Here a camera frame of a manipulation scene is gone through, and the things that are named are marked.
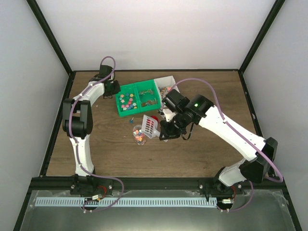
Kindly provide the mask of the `lilac slotted plastic scoop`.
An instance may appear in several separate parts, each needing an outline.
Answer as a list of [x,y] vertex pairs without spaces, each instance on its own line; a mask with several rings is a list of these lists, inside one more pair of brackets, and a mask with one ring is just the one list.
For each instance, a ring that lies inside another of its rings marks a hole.
[[158,122],[147,115],[143,115],[141,132],[148,138],[152,139],[160,136],[160,132],[157,130]]

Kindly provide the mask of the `green bin with square lollipops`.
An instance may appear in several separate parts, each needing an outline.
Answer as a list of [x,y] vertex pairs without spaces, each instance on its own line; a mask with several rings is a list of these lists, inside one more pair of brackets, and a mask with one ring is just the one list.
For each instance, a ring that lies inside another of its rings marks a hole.
[[158,110],[161,106],[160,93],[153,79],[134,83],[137,105],[141,113]]

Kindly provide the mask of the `green bin with star candies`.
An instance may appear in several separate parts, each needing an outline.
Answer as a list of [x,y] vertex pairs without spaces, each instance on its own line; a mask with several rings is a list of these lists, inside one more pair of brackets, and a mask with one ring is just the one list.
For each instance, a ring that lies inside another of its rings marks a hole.
[[130,116],[141,112],[141,103],[134,84],[120,86],[116,94],[116,106],[120,117]]

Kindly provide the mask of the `red round lid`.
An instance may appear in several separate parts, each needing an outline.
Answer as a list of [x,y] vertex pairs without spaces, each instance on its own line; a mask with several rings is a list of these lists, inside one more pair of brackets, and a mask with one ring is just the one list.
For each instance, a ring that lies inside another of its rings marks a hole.
[[159,122],[159,119],[156,116],[151,116],[151,118],[153,118],[154,120],[156,120],[157,122]]

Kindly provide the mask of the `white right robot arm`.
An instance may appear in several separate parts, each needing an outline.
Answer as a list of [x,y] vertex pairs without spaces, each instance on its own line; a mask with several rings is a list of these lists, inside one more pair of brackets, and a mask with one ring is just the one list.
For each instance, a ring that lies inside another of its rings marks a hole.
[[263,181],[271,167],[269,162],[276,155],[278,142],[274,138],[265,139],[246,130],[221,114],[213,102],[200,94],[189,100],[171,90],[162,102],[174,115],[166,115],[160,122],[161,141],[183,138],[188,125],[199,125],[222,138],[243,156],[241,161],[218,171],[213,182],[216,192],[224,194],[234,184],[246,180],[252,183]]

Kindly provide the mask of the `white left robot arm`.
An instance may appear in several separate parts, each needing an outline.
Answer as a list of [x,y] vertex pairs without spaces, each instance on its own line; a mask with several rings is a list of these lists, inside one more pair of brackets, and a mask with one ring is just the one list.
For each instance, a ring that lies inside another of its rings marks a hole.
[[90,154],[90,134],[93,129],[92,106],[101,96],[111,97],[120,91],[114,68],[100,65],[99,73],[90,79],[86,88],[74,98],[63,101],[62,126],[69,137],[75,156],[75,174],[98,177]]

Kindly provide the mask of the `clear plastic jar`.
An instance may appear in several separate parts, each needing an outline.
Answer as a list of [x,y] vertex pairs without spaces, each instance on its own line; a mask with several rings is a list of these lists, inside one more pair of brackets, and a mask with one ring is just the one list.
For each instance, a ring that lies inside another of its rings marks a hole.
[[133,128],[133,136],[138,145],[144,145],[147,141],[146,135],[141,131],[141,125],[136,125]]

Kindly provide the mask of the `white bin with swirl lollipops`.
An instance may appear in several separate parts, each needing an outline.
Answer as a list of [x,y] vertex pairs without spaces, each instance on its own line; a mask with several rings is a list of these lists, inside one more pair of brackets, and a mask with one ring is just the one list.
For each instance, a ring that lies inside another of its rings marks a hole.
[[160,93],[161,98],[164,98],[170,89],[176,84],[173,76],[160,77],[154,79],[158,92]]

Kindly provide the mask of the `black front mounting rail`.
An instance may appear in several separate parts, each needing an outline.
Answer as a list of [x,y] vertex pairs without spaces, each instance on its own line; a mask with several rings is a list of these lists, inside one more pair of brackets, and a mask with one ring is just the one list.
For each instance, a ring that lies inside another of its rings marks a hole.
[[[124,191],[184,190],[199,192],[201,195],[232,195],[234,192],[249,190],[249,182],[235,183],[230,187],[214,183],[214,178],[121,178]],[[100,186],[107,194],[119,192],[121,183],[117,180],[101,179],[91,176],[36,177],[32,178],[28,191],[33,190],[69,190],[72,194],[91,195],[97,193]]]

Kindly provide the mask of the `black enclosure frame post left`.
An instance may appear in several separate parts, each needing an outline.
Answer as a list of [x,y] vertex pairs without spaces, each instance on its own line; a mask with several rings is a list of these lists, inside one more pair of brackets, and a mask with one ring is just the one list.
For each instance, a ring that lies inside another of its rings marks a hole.
[[72,74],[73,71],[54,35],[54,33],[52,32],[43,12],[41,11],[38,3],[36,0],[26,0],[26,2],[28,3],[32,13],[34,14],[36,20],[38,21],[41,29],[43,30],[45,36],[47,37],[49,43],[51,44],[53,50],[55,51],[60,63],[62,64],[63,68],[65,69],[66,73],[68,75]]

